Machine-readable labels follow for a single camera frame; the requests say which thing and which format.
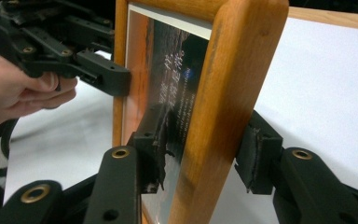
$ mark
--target framed document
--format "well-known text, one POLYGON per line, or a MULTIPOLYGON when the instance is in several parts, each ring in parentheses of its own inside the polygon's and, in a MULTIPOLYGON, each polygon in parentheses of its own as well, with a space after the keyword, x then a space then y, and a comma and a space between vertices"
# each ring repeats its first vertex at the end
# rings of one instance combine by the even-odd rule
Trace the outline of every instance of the framed document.
POLYGON ((115 62, 131 91, 114 102, 114 144, 164 104, 164 189, 143 195, 149 223, 207 223, 269 69, 288 11, 281 0, 117 0, 115 62))

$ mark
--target human hand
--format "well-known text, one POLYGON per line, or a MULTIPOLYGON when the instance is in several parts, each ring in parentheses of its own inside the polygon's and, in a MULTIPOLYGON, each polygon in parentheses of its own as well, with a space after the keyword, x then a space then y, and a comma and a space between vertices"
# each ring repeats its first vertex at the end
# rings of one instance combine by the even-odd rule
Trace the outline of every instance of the human hand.
POLYGON ((0 123, 60 106, 76 96, 76 78, 62 78, 52 72, 42 77, 26 76, 16 65, 0 57, 0 123))

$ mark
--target picture frame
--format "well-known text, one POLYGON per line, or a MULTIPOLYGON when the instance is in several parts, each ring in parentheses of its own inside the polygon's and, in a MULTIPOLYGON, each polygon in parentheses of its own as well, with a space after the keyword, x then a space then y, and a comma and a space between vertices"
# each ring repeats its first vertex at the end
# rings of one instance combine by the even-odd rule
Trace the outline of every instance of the picture frame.
MULTIPOLYGON (((187 18, 190 24, 193 21, 212 27, 176 187, 168 192, 172 194, 172 204, 167 217, 169 223, 207 223, 278 45, 288 3, 282 0, 117 0, 114 61, 120 65, 126 65, 129 52, 135 50, 143 51, 143 60, 146 59, 146 49, 128 45, 131 32, 147 32, 142 23, 145 21, 130 29, 129 9, 134 4, 154 8, 167 18, 173 15, 187 18)), ((114 146, 126 143, 125 132, 136 130, 146 109, 147 100, 140 98, 146 99, 148 94, 148 88, 144 87, 148 86, 149 65, 140 66, 143 68, 138 70, 128 67, 132 74, 130 95, 114 99, 114 146), (131 116, 129 106, 134 103, 131 116)), ((147 222, 165 223, 159 217, 150 216, 150 209, 143 206, 147 222)))

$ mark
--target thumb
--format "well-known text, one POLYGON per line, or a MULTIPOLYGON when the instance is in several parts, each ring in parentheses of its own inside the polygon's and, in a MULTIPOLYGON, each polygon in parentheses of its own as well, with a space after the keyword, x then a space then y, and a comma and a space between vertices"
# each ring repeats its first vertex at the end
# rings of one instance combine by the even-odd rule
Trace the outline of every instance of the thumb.
POLYGON ((45 72, 38 78, 28 77, 23 85, 32 91, 54 91, 59 85, 59 77, 53 72, 45 72))

